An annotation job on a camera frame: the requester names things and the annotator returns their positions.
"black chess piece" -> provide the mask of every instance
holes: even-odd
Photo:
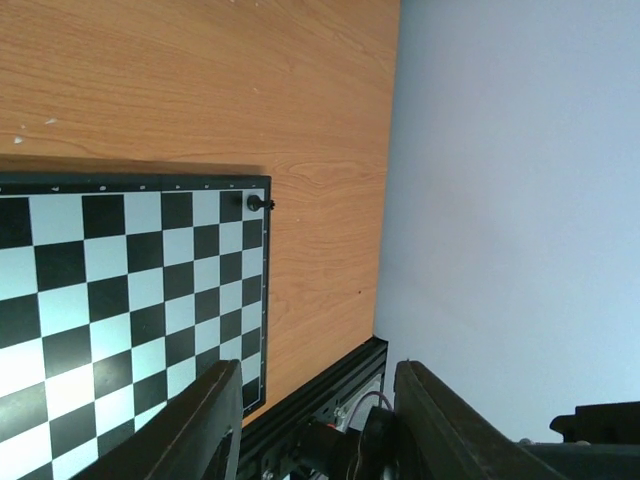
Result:
[[[247,207],[252,212],[257,212],[261,208],[273,210],[276,208],[276,202],[273,200],[262,200],[258,195],[249,195],[249,198],[247,198]]]

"white wall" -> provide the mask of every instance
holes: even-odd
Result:
[[[513,439],[640,400],[640,2],[405,0],[397,69],[390,366]]]

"checkered board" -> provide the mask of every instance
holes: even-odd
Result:
[[[0,174],[0,480],[65,480],[219,359],[265,401],[269,177]]]

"cable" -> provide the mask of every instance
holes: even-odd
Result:
[[[367,398],[371,398],[371,397],[378,397],[380,401],[384,403],[385,407],[387,407],[387,410],[393,410],[393,408],[391,408],[391,402],[387,397],[385,397],[384,393],[378,392],[378,391],[365,393],[362,397],[360,397],[360,400],[358,400],[358,403],[356,403],[356,406],[353,409],[353,412],[351,412],[351,417],[347,422],[345,431],[347,431],[351,426],[351,424],[353,423],[353,419],[356,418],[356,414],[358,413],[358,410],[360,410],[360,407],[362,407],[362,404],[364,403],[364,401]]]

